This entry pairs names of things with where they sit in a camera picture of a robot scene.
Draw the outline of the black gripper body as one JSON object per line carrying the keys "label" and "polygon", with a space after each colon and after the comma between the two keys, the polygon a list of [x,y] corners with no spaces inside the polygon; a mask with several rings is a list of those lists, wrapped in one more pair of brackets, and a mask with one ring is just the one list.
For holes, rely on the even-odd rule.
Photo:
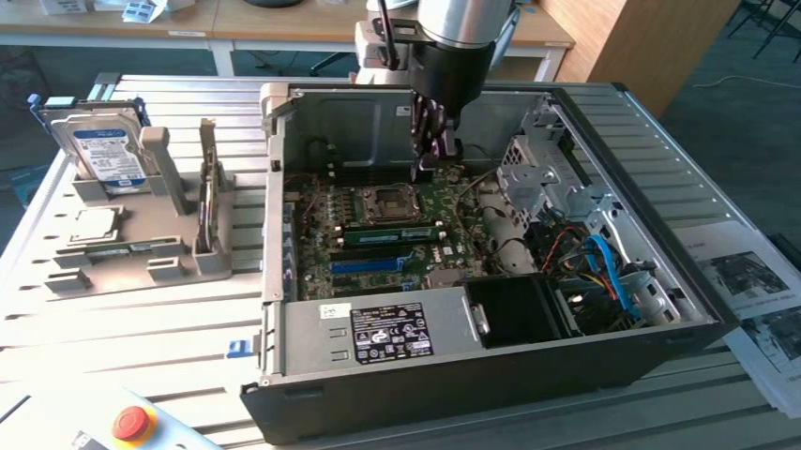
{"label": "black gripper body", "polygon": [[465,49],[441,44],[414,44],[410,56],[410,88],[445,109],[458,126],[461,112],[481,95],[496,43]]}

